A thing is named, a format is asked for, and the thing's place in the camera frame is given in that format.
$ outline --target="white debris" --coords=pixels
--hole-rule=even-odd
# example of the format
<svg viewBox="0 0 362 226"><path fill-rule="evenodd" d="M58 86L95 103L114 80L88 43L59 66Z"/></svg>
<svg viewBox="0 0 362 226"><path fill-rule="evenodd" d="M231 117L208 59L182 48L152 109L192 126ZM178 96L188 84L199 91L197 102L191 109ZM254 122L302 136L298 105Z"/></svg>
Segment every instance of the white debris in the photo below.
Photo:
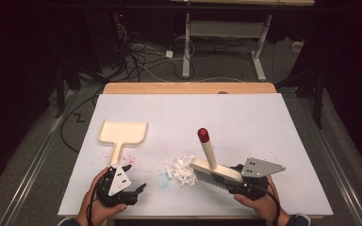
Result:
<svg viewBox="0 0 362 226"><path fill-rule="evenodd" d="M193 169L189 166L189 163L193 157L193 154L181 154L180 156L177 156L167 167L167 174L169 175L169 178L180 181L180 186L195 185L196 175Z"/></svg>

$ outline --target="hand brush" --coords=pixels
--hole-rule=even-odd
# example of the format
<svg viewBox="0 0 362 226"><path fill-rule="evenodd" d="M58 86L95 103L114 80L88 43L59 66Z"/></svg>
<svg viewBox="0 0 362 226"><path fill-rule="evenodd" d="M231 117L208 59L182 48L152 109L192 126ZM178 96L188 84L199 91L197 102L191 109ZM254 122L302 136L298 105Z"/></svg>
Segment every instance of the hand brush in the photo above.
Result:
<svg viewBox="0 0 362 226"><path fill-rule="evenodd" d="M200 158L192 159L189 166L193 168L196 177L201 181L224 189L228 189L227 184L243 184L244 182L239 171L217 164L210 138L205 128L198 130L198 137L201 140L207 161Z"/></svg>

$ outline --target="hand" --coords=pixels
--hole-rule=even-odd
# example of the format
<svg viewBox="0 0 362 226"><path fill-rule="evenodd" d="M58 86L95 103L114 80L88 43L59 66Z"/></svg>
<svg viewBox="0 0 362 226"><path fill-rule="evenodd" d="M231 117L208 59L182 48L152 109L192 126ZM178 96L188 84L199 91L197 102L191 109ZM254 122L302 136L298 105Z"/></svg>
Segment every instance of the hand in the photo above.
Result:
<svg viewBox="0 0 362 226"><path fill-rule="evenodd" d="M268 191L271 192L271 194L273 194L279 201L277 189L275 188L275 184L272 181L272 177L268 176L268 179L270 183ZM277 214L276 204L272 197L270 197L269 195L265 195L264 197L256 201L252 201L243 195L235 194L234 199L247 207L253 208L259 217L264 218L270 223L274 222ZM290 218L290 215L288 215L282 208L280 211L281 212L278 218L277 225L286 225Z"/></svg>
<svg viewBox="0 0 362 226"><path fill-rule="evenodd" d="M77 217L75 218L81 226L88 226L87 207L91 201L91 195L92 195L93 188L95 187L99 178L101 178L107 171L108 171L108 168L105 168L98 175L96 175L95 178L93 178L92 184L90 185L90 190L84 196L84 200L81 204L80 212L78 213ZM126 208L127 208L127 205L125 205L125 204L118 204L113 207L105 207L97 200L92 203L91 221L92 221L93 225L102 225L102 223L107 218L110 218L114 215L121 213Z"/></svg>

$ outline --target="table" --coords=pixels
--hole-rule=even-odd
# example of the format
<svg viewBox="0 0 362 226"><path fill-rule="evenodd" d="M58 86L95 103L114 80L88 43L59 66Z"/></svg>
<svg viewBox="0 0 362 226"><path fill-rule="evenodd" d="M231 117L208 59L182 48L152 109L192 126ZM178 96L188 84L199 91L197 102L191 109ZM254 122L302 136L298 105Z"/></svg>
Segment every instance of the table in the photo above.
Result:
<svg viewBox="0 0 362 226"><path fill-rule="evenodd" d="M272 178L290 214L303 212L317 218L333 214L281 94L271 84L142 83L107 84L75 163L60 216L77 214L91 179L107 166L112 147L97 139L103 120L148 122L145 140L124 148L121 161L133 165L127 173L133 184L147 183L147 187L139 202L116 218L257 218L225 190L205 183L180 187L168 179L168 162L180 154L205 159L196 136L200 127L208 129L219 164L243 164L247 155L284 164L287 170Z"/></svg>
<svg viewBox="0 0 362 226"><path fill-rule="evenodd" d="M267 6L313 6L314 0L189 0L188 4L237 4L237 5L267 5ZM190 36L215 36L215 37L236 37L236 38L258 38L255 51L251 52L252 62L258 81L266 81L263 67L260 63L260 54L269 31L272 15L267 15L263 23L243 23L243 22L221 22L221 21L196 21L190 19L190 13L187 13L185 48L183 59L182 76L189 78L190 57L189 50Z"/></svg>

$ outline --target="red tip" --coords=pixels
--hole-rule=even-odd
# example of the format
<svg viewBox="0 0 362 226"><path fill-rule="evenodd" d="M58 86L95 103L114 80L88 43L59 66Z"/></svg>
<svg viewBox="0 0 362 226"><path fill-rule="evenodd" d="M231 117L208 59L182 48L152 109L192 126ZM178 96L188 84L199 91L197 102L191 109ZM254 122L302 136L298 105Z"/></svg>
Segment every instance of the red tip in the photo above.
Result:
<svg viewBox="0 0 362 226"><path fill-rule="evenodd" d="M209 141L208 132L205 128L198 130L198 137L201 140L201 143L207 143Z"/></svg>

